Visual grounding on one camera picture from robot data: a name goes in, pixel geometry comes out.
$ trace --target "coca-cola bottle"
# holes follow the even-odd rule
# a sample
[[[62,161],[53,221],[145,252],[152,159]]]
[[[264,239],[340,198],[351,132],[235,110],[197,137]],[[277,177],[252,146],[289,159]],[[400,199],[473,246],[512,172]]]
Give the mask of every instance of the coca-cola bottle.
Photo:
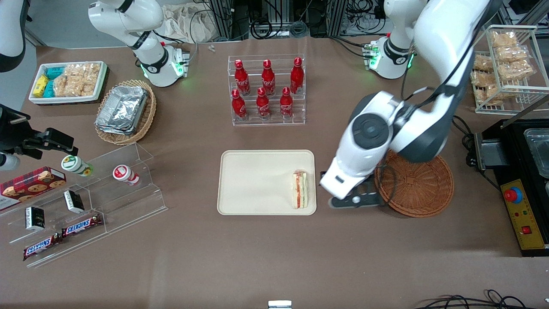
[[[269,120],[271,117],[271,109],[269,108],[269,98],[265,94],[265,89],[259,87],[257,90],[257,111],[261,120]]]
[[[250,79],[248,78],[248,72],[244,69],[242,60],[235,60],[234,67],[237,71],[234,73],[234,79],[237,82],[237,88],[240,94],[247,96],[250,94]]]
[[[261,73],[261,79],[263,80],[263,88],[265,88],[265,94],[272,96],[275,94],[275,73],[271,69],[271,61],[269,59],[263,61],[263,73]]]
[[[280,114],[282,114],[282,119],[288,120],[292,118],[292,105],[294,100],[290,96],[290,88],[282,88],[282,97],[280,98]]]
[[[300,94],[303,92],[303,78],[305,73],[301,65],[303,64],[303,59],[295,57],[294,67],[290,73],[290,90],[292,93]]]
[[[237,89],[234,89],[231,95],[233,97],[233,111],[236,115],[237,121],[243,122],[248,120],[246,104],[244,103],[244,99],[240,97],[240,92]]]

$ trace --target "red cookie box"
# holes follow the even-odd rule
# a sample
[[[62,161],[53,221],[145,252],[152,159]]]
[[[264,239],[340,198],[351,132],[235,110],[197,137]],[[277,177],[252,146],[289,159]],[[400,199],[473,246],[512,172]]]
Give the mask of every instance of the red cookie box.
[[[0,185],[0,211],[66,184],[65,174],[42,167]]]

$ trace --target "small black box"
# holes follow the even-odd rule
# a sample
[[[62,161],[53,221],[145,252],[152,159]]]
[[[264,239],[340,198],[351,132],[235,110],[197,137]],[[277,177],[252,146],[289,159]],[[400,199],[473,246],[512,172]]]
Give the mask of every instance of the small black box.
[[[67,208],[75,213],[81,213],[84,211],[84,204],[82,203],[82,199],[80,198],[80,195],[74,193],[74,191],[67,190],[64,193],[65,195],[65,202],[67,203]]]
[[[46,227],[46,221],[44,220],[44,210],[36,207],[27,207],[25,209],[25,222],[27,230],[43,230]]]

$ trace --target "table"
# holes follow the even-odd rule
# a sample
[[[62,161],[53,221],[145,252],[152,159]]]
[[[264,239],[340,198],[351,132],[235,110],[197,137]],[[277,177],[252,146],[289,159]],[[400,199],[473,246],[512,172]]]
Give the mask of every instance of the table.
[[[370,41],[371,37],[360,38]],[[328,39],[246,40],[201,45],[189,77],[154,87],[158,111],[140,144],[154,156],[151,173],[170,210],[77,250],[44,267],[26,269],[21,248],[0,242],[0,301],[10,308],[264,308],[290,299],[295,308],[413,308],[443,294],[484,299],[492,288],[542,307],[549,297],[546,258],[519,257],[512,227],[495,190],[465,165],[462,134],[450,130],[442,151],[455,179],[442,214],[404,218],[388,208],[330,209],[317,188],[308,217],[226,217],[216,210],[221,154],[229,149],[309,149],[317,179],[335,154],[348,117],[366,94],[400,93],[401,80],[364,70],[360,59]],[[227,100],[227,57],[305,53],[307,123],[234,128]],[[37,48],[38,64],[102,60],[107,89],[143,79],[129,48]],[[417,57],[406,92],[436,85]],[[38,107],[25,102],[37,130],[49,126],[75,138],[91,159],[116,149],[97,136],[97,104]],[[471,93],[459,107],[474,131],[498,116],[476,115]],[[22,158],[16,172],[58,166],[64,155]]]

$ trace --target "round wicker basket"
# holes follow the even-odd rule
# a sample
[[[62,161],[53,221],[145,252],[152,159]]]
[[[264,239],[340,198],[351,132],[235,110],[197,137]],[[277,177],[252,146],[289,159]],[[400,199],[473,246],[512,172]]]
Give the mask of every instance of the round wicker basket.
[[[140,80],[128,80],[123,81],[118,84],[119,86],[139,86],[143,89],[146,89],[147,91],[147,100],[145,102],[145,108],[143,109],[143,113],[141,114],[141,118],[139,119],[139,124],[137,125],[137,131],[132,135],[121,135],[121,134],[112,134],[112,133],[106,133],[101,130],[99,130],[96,127],[96,132],[101,137],[102,140],[111,142],[116,145],[128,145],[133,142],[136,142],[140,139],[142,139],[147,131],[149,130],[151,124],[153,123],[154,113],[156,112],[156,98],[154,97],[153,90],[150,88],[147,83],[140,81]],[[103,106],[105,105],[105,101],[109,97],[109,94],[114,89],[111,88],[109,92],[103,97],[103,100],[101,101],[101,105],[99,105],[99,110],[97,111],[97,114],[101,112],[101,109],[103,109]]]
[[[425,163],[410,163],[393,151],[387,154],[386,164],[395,170],[396,179],[388,168],[383,170],[379,184],[376,169],[376,185],[386,202],[396,190],[389,206],[415,218],[432,217],[441,213],[453,197],[453,176],[448,164],[440,157]]]

